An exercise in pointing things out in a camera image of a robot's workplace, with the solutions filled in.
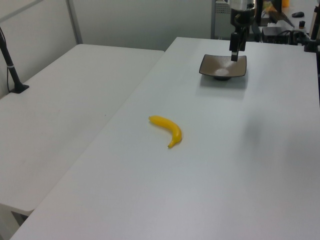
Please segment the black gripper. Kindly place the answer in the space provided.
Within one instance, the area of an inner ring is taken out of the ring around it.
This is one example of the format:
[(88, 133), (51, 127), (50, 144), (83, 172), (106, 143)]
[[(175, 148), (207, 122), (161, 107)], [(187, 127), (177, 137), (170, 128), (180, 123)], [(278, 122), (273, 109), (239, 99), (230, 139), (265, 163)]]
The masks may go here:
[(247, 42), (247, 28), (249, 28), (256, 17), (256, 9), (230, 10), (230, 23), (234, 26), (234, 32), (230, 36), (229, 50), (231, 61), (238, 61), (239, 51), (244, 52)]

